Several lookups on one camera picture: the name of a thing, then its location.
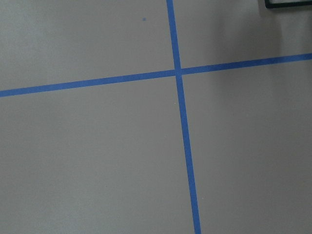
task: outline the gray floor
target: gray floor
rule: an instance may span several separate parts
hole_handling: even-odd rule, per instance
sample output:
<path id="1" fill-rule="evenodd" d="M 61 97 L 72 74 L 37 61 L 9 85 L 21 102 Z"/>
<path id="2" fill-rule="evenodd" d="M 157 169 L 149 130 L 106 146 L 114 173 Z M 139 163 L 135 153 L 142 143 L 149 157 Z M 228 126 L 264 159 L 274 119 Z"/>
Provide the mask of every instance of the gray floor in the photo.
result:
<path id="1" fill-rule="evenodd" d="M 164 0 L 0 3 L 0 94 L 174 69 Z M 312 53 L 311 7 L 174 4 L 182 68 Z M 307 60 L 183 76 L 201 233 L 312 233 L 311 74 Z M 0 233 L 194 233 L 175 77 L 0 107 Z"/>

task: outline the black frame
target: black frame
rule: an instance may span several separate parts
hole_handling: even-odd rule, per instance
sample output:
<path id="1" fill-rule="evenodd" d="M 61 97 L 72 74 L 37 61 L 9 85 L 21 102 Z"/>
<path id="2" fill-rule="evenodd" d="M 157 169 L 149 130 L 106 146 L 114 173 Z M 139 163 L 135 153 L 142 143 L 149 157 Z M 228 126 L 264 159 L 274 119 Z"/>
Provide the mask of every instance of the black frame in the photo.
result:
<path id="1" fill-rule="evenodd" d="M 280 8 L 280 7 L 290 7 L 290 6 L 306 6 L 312 5 L 312 0 L 307 1 L 297 1 L 297 2 L 283 2 L 283 3 L 271 3 L 270 0 L 264 0 L 266 8 Z"/>

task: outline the floor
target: floor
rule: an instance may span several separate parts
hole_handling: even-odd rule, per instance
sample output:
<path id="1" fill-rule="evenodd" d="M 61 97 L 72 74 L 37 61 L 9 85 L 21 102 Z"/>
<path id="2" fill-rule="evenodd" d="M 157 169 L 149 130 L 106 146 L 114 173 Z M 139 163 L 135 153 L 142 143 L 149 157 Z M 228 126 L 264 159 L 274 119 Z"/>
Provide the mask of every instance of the floor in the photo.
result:
<path id="1" fill-rule="evenodd" d="M 312 232 L 311 6 L 0 3 L 0 233 Z"/>

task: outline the horizontal blue line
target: horizontal blue line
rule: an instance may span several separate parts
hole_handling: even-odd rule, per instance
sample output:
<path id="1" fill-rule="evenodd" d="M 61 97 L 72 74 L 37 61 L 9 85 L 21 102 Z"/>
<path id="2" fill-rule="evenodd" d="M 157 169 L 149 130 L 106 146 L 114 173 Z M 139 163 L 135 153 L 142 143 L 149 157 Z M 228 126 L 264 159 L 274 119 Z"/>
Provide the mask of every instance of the horizontal blue line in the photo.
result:
<path id="1" fill-rule="evenodd" d="M 135 74 L 135 75 L 119 76 L 119 77 L 90 79 L 90 80 L 74 81 L 74 82 L 67 82 L 67 83 L 60 83 L 60 84 L 48 84 L 48 85 L 42 85 L 42 86 L 3 90 L 3 91 L 0 91 L 0 97 L 41 93 L 41 92 L 48 92 L 48 91 L 55 91 L 55 90 L 62 90 L 62 89 L 73 89 L 73 88 L 88 87 L 88 86 L 95 86 L 95 85 L 122 83 L 122 82 L 135 81 L 135 80 L 172 77 L 172 76 L 175 76 L 174 70 L 141 73 L 141 74 Z"/>
<path id="2" fill-rule="evenodd" d="M 276 63 L 284 63 L 284 62 L 295 62 L 295 61 L 303 61 L 312 59 L 312 53 L 310 54 L 302 54 L 302 55 L 292 55 L 292 56 L 283 56 L 283 57 L 275 57 L 275 58 L 264 58 L 264 59 L 256 59 L 256 60 L 248 60 L 248 61 L 240 61 L 240 62 L 230 62 L 230 63 L 222 63 L 216 65 L 207 65 L 200 67 L 190 67 L 183 68 L 182 74 L 195 74 L 202 72 L 213 72 L 213 71 L 221 71 L 235 68 L 244 68 L 244 67 L 254 67 L 254 66 L 262 66 Z"/>

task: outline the blue tape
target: blue tape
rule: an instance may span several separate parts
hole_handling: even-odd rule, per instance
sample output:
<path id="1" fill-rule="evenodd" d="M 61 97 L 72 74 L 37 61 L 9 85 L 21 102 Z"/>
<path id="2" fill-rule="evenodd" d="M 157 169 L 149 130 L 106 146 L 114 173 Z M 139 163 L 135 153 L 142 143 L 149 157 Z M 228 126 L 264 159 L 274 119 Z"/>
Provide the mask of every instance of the blue tape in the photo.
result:
<path id="1" fill-rule="evenodd" d="M 221 70 L 243 68 L 243 67 L 254 67 L 254 66 L 263 66 L 263 65 L 285 63 L 285 62 L 304 61 L 304 60 L 310 60 L 310 59 L 312 59 L 312 53 L 275 57 L 275 58 L 264 58 L 264 59 L 200 66 L 200 67 L 183 68 L 182 74 L 187 75 L 187 74 L 195 74 L 195 73 L 202 73 L 202 72 L 213 72 L 213 71 L 221 71 Z"/>
<path id="2" fill-rule="evenodd" d="M 119 76 L 119 77 L 74 81 L 74 82 L 67 82 L 67 83 L 60 83 L 60 84 L 48 84 L 48 85 L 42 85 L 42 86 L 3 90 L 3 91 L 0 91 L 0 97 L 41 93 L 41 92 L 48 92 L 48 91 L 55 91 L 55 90 L 62 90 L 62 89 L 73 89 L 73 88 L 88 87 L 88 86 L 103 85 L 103 84 L 122 83 L 122 82 L 135 81 L 135 80 L 172 77 L 174 75 L 175 75 L 174 70 L 168 70 L 168 71 L 161 71 L 161 72 L 149 72 L 149 73 L 141 73 L 141 74 L 134 74 L 134 75 L 126 75 L 126 76 Z"/>
<path id="3" fill-rule="evenodd" d="M 187 175 L 188 175 L 190 197 L 191 197 L 193 224 L 194 224 L 195 234 L 201 234 L 173 0 L 167 0 L 167 9 L 168 9 L 172 52 L 173 52 L 174 64 L 175 64 L 176 88 L 177 88 L 177 96 L 178 96 L 179 107 L 180 107 L 180 117 L 181 117 L 184 153 L 185 153 L 185 161 L 186 161 L 186 170 L 187 170 Z"/>

